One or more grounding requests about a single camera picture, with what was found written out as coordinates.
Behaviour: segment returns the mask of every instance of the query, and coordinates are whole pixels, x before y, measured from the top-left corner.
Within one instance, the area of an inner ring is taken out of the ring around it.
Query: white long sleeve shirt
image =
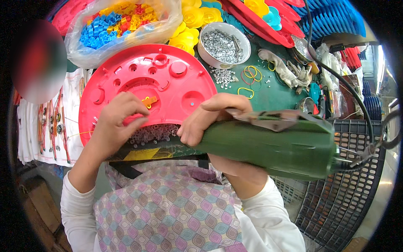
[[[68,173],[63,180],[60,202],[62,223],[74,252],[101,252],[93,214],[95,187],[79,193],[70,183]],[[284,202],[274,181],[268,176],[266,185],[257,195],[242,200],[235,215],[242,231],[242,243],[249,252],[304,252],[301,232],[289,219]],[[225,252],[223,248],[212,252]]]

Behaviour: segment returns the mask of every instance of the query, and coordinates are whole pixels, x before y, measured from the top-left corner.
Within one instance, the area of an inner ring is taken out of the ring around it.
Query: black plastic crate
[[[334,142],[361,153],[369,144],[365,120],[329,120],[335,129]],[[372,121],[375,140],[381,121]],[[386,150],[376,149],[374,157],[360,171],[335,173],[311,181],[295,224],[302,233],[329,251],[342,251],[361,225],[374,199],[382,174]],[[355,158],[340,150],[342,158]]]

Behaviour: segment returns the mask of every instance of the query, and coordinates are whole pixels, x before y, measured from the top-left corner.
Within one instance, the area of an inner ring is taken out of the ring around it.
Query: metal bowl
[[[308,41],[294,35],[291,35],[291,38],[293,39],[295,44],[295,46],[291,50],[293,54],[301,61],[301,63],[306,65],[308,63],[314,62],[314,59],[312,58],[307,48]],[[309,47],[314,52],[314,57],[316,58],[315,49],[311,45],[309,45]]]
[[[312,100],[310,97],[306,97],[298,102],[298,104],[295,106],[295,109],[299,109],[304,113],[313,115],[315,109],[314,100]]]

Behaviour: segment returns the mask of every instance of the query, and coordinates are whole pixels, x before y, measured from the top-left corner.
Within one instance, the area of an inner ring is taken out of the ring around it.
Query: patterned apron
[[[246,252],[231,186],[220,183],[217,171],[178,162],[193,161],[147,163],[136,167],[143,174],[135,179],[106,168],[117,190],[94,205],[102,251]]]

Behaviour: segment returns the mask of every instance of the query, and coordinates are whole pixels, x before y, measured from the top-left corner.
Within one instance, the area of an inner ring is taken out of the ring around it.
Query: plastic bag
[[[322,45],[316,49],[316,55],[323,64],[335,70],[336,73],[341,74],[339,61],[335,55],[329,53],[329,47],[325,43],[322,43]],[[322,74],[320,76],[322,85],[327,86],[330,90],[339,89],[339,79],[330,72],[322,68]]]
[[[348,113],[347,101],[344,98],[343,94],[340,91],[332,91],[333,92],[333,107],[334,113],[333,118],[340,118],[342,115],[346,117],[346,113]]]
[[[359,93],[358,93],[358,95],[361,97],[361,100],[364,100],[364,95],[362,94],[362,90],[364,88],[364,84],[363,84],[363,81],[362,81],[362,79],[364,78],[364,72],[363,72],[362,67],[357,68],[354,71],[354,73],[352,73],[352,74],[357,75],[358,84],[359,84]]]
[[[164,44],[182,22],[181,0],[127,0],[136,4],[148,4],[158,16],[157,22],[140,26],[135,32],[114,39],[99,49],[85,47],[80,42],[81,31],[87,20],[100,10],[120,3],[122,0],[96,0],[77,13],[70,24],[64,43],[67,58],[84,69],[98,68],[104,61],[118,52],[141,44]]]

